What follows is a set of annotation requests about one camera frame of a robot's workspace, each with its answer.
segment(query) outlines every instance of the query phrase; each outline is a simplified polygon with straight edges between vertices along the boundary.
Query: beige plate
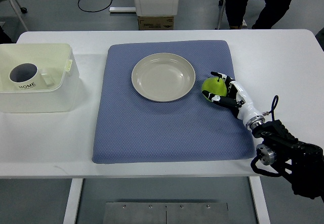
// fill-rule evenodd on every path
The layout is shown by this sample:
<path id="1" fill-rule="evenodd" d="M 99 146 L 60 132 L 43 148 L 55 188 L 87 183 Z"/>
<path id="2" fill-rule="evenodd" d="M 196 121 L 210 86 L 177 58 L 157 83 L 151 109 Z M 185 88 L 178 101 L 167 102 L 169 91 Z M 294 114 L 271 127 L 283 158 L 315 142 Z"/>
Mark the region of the beige plate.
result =
<path id="1" fill-rule="evenodd" d="M 185 96 L 194 82 L 192 65 L 181 56 L 169 53 L 143 58 L 132 72 L 132 83 L 136 91 L 157 102 L 169 102 Z"/>

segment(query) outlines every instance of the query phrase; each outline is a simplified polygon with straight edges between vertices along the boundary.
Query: gray floor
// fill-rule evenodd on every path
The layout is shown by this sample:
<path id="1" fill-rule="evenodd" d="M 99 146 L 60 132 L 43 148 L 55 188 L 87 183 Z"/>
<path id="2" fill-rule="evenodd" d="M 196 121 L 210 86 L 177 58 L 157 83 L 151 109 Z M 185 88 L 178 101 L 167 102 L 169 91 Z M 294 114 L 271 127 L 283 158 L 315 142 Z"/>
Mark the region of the gray floor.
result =
<path id="1" fill-rule="evenodd" d="M 80 5 L 84 9 L 97 10 L 105 7 L 109 2 L 110 0 L 82 0 Z M 100 13 L 85 13 L 78 9 L 77 0 L 19 0 L 19 3 L 28 9 L 23 19 L 30 31 L 138 29 L 135 14 L 112 15 L 108 10 Z M 324 27 L 323 5 L 324 0 L 293 0 L 290 10 L 273 28 L 309 29 L 317 34 Z M 114 0 L 113 6 L 131 7 L 134 6 L 134 1 Z M 263 6 L 262 1 L 249 2 L 245 16 L 248 28 L 254 24 Z M 24 32 L 22 25 L 8 1 L 0 4 L 0 11 L 0 21 L 6 22 L 3 29 L 13 41 L 16 41 Z M 179 0 L 175 29 L 214 29 L 217 26 L 218 12 L 218 0 Z M 224 16 L 221 28 L 227 29 L 227 27 L 226 16 Z M 188 185 L 185 189 L 188 192 L 182 191 L 182 194 L 178 196 L 181 199 L 206 198 L 203 190 L 199 190 L 197 195 L 192 195 L 192 191 L 196 190 L 198 183 L 206 186 L 216 181 L 212 178 L 186 178 L 184 180 Z M 170 181 L 169 185 L 172 186 L 179 180 L 164 181 Z M 80 209 L 82 212 L 79 214 L 78 221 L 96 223 L 89 218 L 82 219 L 82 216 L 84 217 L 87 213 L 90 217 L 95 215 L 96 210 L 87 208 L 87 200 L 91 199 L 94 206 L 103 202 L 98 193 L 104 191 L 105 184 L 103 180 L 91 180 L 85 183 L 89 192 L 83 193 Z M 109 188 L 111 184 L 116 183 L 124 188 L 132 185 L 127 180 L 119 180 L 118 182 L 109 181 L 106 187 Z M 320 199 L 310 200 L 295 196 L 290 184 L 282 178 L 262 177 L 262 184 L 271 223 L 324 223 L 324 204 Z M 0 180 L 0 223 L 62 223 L 69 185 L 70 180 Z M 147 179 L 147 186 L 153 188 L 159 184 L 156 180 Z M 114 190 L 119 190 L 120 196 L 124 196 L 123 188 L 115 186 Z M 149 193 L 151 195 L 146 193 L 142 198 L 150 199 L 155 196 L 152 189 Z M 159 198 L 167 199 L 171 196 L 170 192 L 160 193 Z"/>

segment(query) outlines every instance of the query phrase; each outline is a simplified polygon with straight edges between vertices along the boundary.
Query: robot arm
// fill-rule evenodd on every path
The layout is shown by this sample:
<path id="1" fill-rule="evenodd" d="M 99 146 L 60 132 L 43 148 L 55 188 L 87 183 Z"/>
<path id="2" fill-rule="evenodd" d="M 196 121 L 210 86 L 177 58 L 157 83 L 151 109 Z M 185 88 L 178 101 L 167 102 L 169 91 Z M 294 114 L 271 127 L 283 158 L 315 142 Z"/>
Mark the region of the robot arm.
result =
<path id="1" fill-rule="evenodd" d="M 272 121 L 265 122 L 267 113 L 260 113 L 242 85 L 233 78 L 211 72 L 225 82 L 226 96 L 203 91 L 214 104 L 229 108 L 233 115 L 243 121 L 255 138 L 262 138 L 257 145 L 257 156 L 252 160 L 252 170 L 266 176 L 283 176 L 292 184 L 294 194 L 314 199 L 321 196 L 324 201 L 324 156 L 321 147 L 299 141 L 291 135 L 280 120 L 274 120 L 272 103 Z M 259 169 L 258 161 L 270 165 L 277 173 Z"/>

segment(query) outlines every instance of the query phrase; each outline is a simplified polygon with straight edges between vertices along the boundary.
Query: metal bracket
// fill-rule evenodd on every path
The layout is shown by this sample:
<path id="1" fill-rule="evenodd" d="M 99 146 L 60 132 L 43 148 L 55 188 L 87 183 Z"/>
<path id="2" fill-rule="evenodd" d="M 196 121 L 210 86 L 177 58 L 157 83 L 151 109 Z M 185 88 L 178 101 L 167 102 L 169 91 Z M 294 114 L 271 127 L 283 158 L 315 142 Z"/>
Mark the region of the metal bracket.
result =
<path id="1" fill-rule="evenodd" d="M 226 203 L 107 202 L 104 224 L 229 224 Z"/>

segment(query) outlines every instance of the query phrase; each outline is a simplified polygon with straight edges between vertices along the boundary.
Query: mug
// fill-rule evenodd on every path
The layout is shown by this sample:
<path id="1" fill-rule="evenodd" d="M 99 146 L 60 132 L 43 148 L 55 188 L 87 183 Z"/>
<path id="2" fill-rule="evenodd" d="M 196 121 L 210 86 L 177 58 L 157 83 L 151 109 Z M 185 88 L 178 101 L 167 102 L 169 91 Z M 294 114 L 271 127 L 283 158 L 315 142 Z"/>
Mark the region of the mug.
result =
<path id="1" fill-rule="evenodd" d="M 19 90 L 42 90 L 48 89 L 49 86 L 53 85 L 53 80 L 46 78 L 49 83 L 47 83 L 40 72 L 40 70 L 31 63 L 25 63 L 16 66 L 9 73 L 9 80 L 15 85 Z"/>

